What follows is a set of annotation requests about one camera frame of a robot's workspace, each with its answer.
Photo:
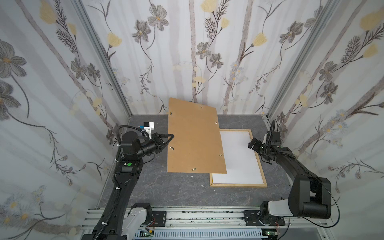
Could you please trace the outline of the brown frame backing board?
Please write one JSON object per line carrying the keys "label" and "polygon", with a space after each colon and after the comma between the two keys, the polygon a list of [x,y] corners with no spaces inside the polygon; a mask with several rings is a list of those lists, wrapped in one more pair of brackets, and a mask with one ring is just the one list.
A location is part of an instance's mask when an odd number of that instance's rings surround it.
{"label": "brown frame backing board", "polygon": [[167,172],[226,174],[216,108],[169,99]]}

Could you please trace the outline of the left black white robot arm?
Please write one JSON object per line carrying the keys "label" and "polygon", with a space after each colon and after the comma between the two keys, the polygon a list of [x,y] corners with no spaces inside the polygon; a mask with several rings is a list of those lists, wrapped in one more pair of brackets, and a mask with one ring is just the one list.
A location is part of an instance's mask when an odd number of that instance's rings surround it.
{"label": "left black white robot arm", "polygon": [[142,226],[154,223],[152,207],[148,203],[136,204],[127,210],[131,194],[139,180],[148,155],[161,153],[174,138],[173,134],[140,136],[138,128],[119,137],[117,164],[112,175],[114,189],[100,220],[83,240],[132,240]]}

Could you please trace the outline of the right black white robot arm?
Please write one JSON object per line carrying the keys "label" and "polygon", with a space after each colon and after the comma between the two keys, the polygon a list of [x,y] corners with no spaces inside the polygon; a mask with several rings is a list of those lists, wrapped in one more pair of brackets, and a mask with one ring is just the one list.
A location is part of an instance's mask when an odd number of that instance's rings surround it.
{"label": "right black white robot arm", "polygon": [[258,220],[270,225],[284,217],[329,219],[332,213],[331,182],[306,168],[287,147],[282,146],[279,132],[269,131],[263,141],[252,139],[248,148],[259,157],[276,162],[293,181],[289,197],[279,201],[264,201]]}

